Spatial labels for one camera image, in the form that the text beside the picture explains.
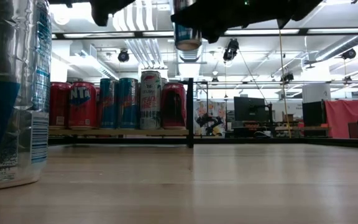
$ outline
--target wooden shelf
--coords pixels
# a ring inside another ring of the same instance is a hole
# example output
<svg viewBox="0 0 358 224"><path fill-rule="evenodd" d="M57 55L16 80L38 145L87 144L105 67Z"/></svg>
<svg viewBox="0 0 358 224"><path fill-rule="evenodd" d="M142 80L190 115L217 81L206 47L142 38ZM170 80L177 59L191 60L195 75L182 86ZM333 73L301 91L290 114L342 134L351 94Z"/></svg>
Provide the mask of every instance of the wooden shelf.
<svg viewBox="0 0 358 224"><path fill-rule="evenodd" d="M90 130L49 130L50 136L67 136L67 135L148 135L148 136L184 136L188 135L189 130L129 130L129 129L90 129Z"/></svg>
<svg viewBox="0 0 358 224"><path fill-rule="evenodd" d="M276 131L288 131L288 128L285 126L276 127ZM290 127L294 131L329 131L330 127L319 127L319 126L308 126L308 127Z"/></svg>

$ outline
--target red can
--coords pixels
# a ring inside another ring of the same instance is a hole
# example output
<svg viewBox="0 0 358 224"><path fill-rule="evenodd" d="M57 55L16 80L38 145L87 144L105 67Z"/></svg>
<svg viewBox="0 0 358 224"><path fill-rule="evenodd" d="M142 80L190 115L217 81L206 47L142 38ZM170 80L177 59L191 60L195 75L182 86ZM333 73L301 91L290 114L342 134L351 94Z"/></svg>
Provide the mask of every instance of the red can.
<svg viewBox="0 0 358 224"><path fill-rule="evenodd" d="M162 127L165 129L186 128L186 91L181 83L167 83L162 90Z"/></svg>
<svg viewBox="0 0 358 224"><path fill-rule="evenodd" d="M102 120L102 107L100 104L100 87L95 87L96 89L96 127L100 128Z"/></svg>
<svg viewBox="0 0 358 224"><path fill-rule="evenodd" d="M96 127L96 89L89 82L74 82L70 91L71 129Z"/></svg>
<svg viewBox="0 0 358 224"><path fill-rule="evenodd" d="M51 82L50 83L50 111L49 128L64 129L68 128L68 110L70 99L69 83Z"/></svg>

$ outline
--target poster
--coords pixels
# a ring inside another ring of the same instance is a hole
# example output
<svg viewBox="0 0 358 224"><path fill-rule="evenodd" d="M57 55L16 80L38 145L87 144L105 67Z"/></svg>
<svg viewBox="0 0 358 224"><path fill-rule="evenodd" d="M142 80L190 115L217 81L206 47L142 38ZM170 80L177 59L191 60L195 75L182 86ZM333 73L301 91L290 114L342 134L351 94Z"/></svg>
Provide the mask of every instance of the poster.
<svg viewBox="0 0 358 224"><path fill-rule="evenodd" d="M194 134L203 136L224 136L226 130L226 102L194 102Z"/></svg>

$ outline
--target white can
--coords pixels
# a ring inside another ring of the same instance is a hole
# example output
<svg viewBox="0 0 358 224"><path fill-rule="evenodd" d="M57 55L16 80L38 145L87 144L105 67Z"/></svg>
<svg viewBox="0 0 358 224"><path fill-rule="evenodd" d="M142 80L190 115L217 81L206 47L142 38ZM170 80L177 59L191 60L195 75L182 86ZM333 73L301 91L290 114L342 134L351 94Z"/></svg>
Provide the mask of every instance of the white can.
<svg viewBox="0 0 358 224"><path fill-rule="evenodd" d="M144 71L140 79L140 128L155 130L161 128L161 74Z"/></svg>

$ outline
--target wooden surface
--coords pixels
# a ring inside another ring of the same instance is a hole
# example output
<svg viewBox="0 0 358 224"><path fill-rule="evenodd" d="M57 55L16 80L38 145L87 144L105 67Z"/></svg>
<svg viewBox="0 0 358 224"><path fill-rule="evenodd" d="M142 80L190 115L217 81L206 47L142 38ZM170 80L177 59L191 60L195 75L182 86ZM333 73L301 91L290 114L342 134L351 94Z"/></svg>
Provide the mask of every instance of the wooden surface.
<svg viewBox="0 0 358 224"><path fill-rule="evenodd" d="M358 224L358 149L302 144L51 147L0 190L0 223Z"/></svg>
<svg viewBox="0 0 358 224"><path fill-rule="evenodd" d="M291 130L299 131L329 131L330 127L320 127L320 126L308 126L308 127L290 127ZM288 131L286 126L276 127L276 131Z"/></svg>
<svg viewBox="0 0 358 224"><path fill-rule="evenodd" d="M150 135L150 136L180 136L187 135L189 130L130 130L130 129L90 129L90 130L70 130L49 129L49 135Z"/></svg>

